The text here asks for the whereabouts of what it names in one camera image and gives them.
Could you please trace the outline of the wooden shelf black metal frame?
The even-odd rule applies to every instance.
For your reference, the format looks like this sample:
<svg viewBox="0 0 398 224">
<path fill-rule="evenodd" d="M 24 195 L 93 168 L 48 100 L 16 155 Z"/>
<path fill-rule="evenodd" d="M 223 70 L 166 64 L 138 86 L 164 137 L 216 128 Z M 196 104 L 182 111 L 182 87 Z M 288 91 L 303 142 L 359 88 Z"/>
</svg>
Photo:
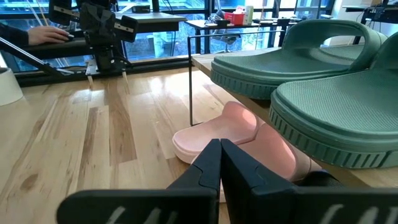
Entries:
<svg viewBox="0 0 398 224">
<path fill-rule="evenodd" d="M 205 75 L 211 75 L 211 62 L 214 54 L 195 54 L 190 57 L 190 65 L 195 66 Z M 270 101 L 254 100 L 243 95 L 227 91 L 229 95 L 242 103 L 245 107 L 256 114 L 260 119 L 270 124 L 269 107 Z M 318 161 L 322 168 L 336 177 L 342 184 L 351 187 L 398 187 L 398 167 L 383 169 L 346 169 Z"/>
</svg>

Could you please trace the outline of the white container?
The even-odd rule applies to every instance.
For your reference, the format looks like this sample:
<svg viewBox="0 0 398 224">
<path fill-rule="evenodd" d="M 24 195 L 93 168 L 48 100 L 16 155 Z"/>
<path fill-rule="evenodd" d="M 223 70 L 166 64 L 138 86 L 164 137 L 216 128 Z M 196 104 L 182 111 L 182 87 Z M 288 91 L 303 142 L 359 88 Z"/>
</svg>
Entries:
<svg viewBox="0 0 398 224">
<path fill-rule="evenodd" d="M 252 24 L 252 17 L 253 17 L 254 7 L 253 6 L 245 6 L 244 9 L 244 25 L 251 25 Z"/>
</svg>

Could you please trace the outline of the grey office desk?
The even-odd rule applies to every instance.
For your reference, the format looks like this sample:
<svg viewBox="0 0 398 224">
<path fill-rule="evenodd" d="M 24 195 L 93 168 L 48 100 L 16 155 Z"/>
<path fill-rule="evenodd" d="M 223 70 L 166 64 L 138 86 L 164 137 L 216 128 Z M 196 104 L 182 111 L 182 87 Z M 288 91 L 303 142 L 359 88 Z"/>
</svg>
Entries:
<svg viewBox="0 0 398 224">
<path fill-rule="evenodd" d="M 122 16 L 131 17 L 138 21 L 137 33 L 178 31 L 179 22 L 187 19 L 182 16 L 166 14 L 163 12 L 150 12 L 147 14 L 116 13 L 119 22 Z M 76 29 L 73 34 L 75 38 L 63 44 L 43 44 L 37 46 L 23 47 L 22 50 L 39 59 L 75 57 L 81 55 L 91 55 L 92 50 L 86 44 L 83 33 Z"/>
</svg>

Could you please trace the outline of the black aluminium table frame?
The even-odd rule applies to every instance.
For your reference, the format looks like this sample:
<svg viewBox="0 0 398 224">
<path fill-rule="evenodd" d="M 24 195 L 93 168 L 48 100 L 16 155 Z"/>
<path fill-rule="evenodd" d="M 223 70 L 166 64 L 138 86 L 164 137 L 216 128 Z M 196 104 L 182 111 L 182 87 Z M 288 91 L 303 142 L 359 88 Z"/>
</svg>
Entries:
<svg viewBox="0 0 398 224">
<path fill-rule="evenodd" d="M 45 59 L 92 55 L 92 50 L 83 38 L 77 38 L 63 44 L 44 44 L 19 48 L 0 37 L 0 50 L 36 68 L 36 70 L 15 73 L 17 82 L 21 87 L 81 81 L 90 75 L 94 78 L 116 77 L 120 76 L 123 71 L 141 73 L 188 66 L 188 58 L 186 57 L 133 62 L 126 65 L 125 68 L 122 68 L 125 64 L 122 62 L 112 72 L 97 72 L 92 68 L 77 65 L 56 67 L 44 62 Z"/>
</svg>

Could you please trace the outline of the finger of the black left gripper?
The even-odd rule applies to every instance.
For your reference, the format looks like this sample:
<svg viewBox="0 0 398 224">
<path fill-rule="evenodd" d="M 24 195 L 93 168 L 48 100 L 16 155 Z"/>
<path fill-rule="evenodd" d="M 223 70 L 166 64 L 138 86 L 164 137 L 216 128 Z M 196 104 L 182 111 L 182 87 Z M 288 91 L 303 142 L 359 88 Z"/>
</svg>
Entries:
<svg viewBox="0 0 398 224">
<path fill-rule="evenodd" d="M 121 38 L 127 42 L 134 42 L 136 39 L 138 20 L 128 16 L 122 16 L 121 23 L 122 31 Z"/>
<path fill-rule="evenodd" d="M 60 25 L 70 24 L 72 0 L 49 0 L 49 19 Z"/>
</svg>

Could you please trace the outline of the red box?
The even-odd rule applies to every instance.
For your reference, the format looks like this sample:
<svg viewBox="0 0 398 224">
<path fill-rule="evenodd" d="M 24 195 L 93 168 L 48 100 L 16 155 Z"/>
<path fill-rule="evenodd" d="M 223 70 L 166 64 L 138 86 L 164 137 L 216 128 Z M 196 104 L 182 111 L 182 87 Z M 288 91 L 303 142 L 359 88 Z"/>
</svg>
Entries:
<svg viewBox="0 0 398 224">
<path fill-rule="evenodd" d="M 243 11 L 238 12 L 226 12 L 224 14 L 224 18 L 230 21 L 234 26 L 242 26 L 245 25 L 245 13 Z"/>
</svg>

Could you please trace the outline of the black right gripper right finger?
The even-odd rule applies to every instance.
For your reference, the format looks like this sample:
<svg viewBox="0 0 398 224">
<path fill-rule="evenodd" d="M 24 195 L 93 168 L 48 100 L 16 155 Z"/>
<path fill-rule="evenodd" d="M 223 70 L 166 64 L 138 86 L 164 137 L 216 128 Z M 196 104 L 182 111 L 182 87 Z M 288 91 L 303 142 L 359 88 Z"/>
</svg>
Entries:
<svg viewBox="0 0 398 224">
<path fill-rule="evenodd" d="M 295 185 L 227 139 L 221 181 L 231 224 L 289 224 Z"/>
</svg>

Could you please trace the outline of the black side table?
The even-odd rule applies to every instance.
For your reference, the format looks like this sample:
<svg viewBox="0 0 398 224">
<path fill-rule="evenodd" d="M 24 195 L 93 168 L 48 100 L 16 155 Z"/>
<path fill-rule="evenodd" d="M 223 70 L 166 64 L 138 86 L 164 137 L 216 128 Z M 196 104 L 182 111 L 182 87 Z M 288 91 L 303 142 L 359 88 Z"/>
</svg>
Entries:
<svg viewBox="0 0 398 224">
<path fill-rule="evenodd" d="M 195 35 L 189 36 L 187 38 L 188 41 L 188 54 L 191 55 L 191 40 L 195 39 L 195 53 L 201 54 L 201 39 L 204 39 L 204 53 L 210 53 L 210 38 L 211 37 L 220 37 L 220 40 L 226 40 L 231 36 L 232 38 L 238 38 L 242 35 L 246 34 L 269 34 L 270 40 L 268 43 L 268 47 L 274 46 L 274 38 L 276 33 L 279 33 L 279 43 L 278 46 L 281 47 L 285 38 L 285 33 L 288 28 L 288 24 L 278 24 L 278 23 L 252 23 L 249 25 L 234 25 L 227 24 L 226 26 L 212 26 L 211 24 L 206 24 L 205 20 L 194 20 L 194 21 L 185 21 L 186 24 L 193 27 L 195 30 Z M 229 30 L 238 30 L 238 29 L 254 29 L 254 28 L 265 28 L 269 27 L 270 30 L 265 31 L 256 31 L 256 32 L 234 32 L 228 33 Z"/>
</svg>

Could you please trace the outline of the pink rubber slide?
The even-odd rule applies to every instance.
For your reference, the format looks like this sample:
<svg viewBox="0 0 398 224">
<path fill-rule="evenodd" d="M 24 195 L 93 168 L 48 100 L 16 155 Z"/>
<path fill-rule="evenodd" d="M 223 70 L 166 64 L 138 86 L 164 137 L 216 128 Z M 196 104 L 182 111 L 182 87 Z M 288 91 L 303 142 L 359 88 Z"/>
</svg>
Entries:
<svg viewBox="0 0 398 224">
<path fill-rule="evenodd" d="M 181 161 L 191 163 L 212 139 L 229 139 L 236 145 L 245 144 L 255 139 L 264 123 L 241 103 L 229 101 L 219 116 L 177 131 L 172 138 L 174 153 Z"/>
<path fill-rule="evenodd" d="M 260 127 L 253 141 L 237 146 L 271 171 L 293 182 L 321 170 L 320 165 L 287 143 L 267 124 Z"/>
</svg>

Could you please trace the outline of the green rubber slide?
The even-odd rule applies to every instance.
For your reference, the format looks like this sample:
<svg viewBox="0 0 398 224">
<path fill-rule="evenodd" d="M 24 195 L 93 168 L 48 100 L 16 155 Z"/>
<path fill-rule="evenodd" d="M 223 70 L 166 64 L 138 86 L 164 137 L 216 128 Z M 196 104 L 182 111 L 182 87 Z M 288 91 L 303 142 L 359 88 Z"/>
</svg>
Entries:
<svg viewBox="0 0 398 224">
<path fill-rule="evenodd" d="M 269 120 L 318 161 L 349 169 L 398 166 L 398 32 L 367 70 L 280 85 Z"/>
<path fill-rule="evenodd" d="M 387 36 L 347 20 L 308 20 L 292 26 L 282 47 L 257 55 L 216 56 L 215 84 L 248 98 L 268 100 L 281 84 L 333 77 L 369 68 Z"/>
</svg>

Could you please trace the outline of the person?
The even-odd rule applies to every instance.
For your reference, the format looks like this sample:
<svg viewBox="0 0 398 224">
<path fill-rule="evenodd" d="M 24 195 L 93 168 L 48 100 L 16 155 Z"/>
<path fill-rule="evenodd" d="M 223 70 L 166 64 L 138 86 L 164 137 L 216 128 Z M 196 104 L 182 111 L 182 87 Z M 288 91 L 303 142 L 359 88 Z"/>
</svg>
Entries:
<svg viewBox="0 0 398 224">
<path fill-rule="evenodd" d="M 5 25 L 1 22 L 0 37 L 19 47 L 27 46 L 29 44 L 29 35 L 27 31 Z"/>
</svg>

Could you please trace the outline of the potted plant white pot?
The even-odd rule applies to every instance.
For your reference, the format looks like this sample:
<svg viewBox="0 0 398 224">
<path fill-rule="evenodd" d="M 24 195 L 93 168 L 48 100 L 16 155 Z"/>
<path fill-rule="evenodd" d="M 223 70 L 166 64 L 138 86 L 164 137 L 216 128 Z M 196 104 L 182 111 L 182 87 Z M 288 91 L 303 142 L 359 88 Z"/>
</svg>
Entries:
<svg viewBox="0 0 398 224">
<path fill-rule="evenodd" d="M 20 100 L 23 92 L 10 68 L 0 67 L 0 106 Z"/>
</svg>

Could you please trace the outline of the person's hand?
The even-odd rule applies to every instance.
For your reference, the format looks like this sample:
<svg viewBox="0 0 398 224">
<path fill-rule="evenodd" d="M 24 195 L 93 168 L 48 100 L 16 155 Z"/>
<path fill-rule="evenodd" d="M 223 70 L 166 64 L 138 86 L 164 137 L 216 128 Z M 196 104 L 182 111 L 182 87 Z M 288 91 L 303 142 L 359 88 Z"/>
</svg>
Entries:
<svg viewBox="0 0 398 224">
<path fill-rule="evenodd" d="M 46 43 L 59 44 L 69 40 L 69 33 L 52 26 L 34 27 L 27 31 L 29 45 L 40 45 Z"/>
</svg>

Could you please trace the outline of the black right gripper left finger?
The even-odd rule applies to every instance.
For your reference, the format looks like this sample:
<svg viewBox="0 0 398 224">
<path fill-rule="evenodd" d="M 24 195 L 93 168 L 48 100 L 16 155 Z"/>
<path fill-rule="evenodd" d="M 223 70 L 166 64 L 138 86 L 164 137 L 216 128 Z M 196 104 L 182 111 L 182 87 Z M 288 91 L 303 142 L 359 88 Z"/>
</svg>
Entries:
<svg viewBox="0 0 398 224">
<path fill-rule="evenodd" d="M 212 139 L 189 168 L 168 189 L 206 188 L 220 189 L 221 141 Z"/>
</svg>

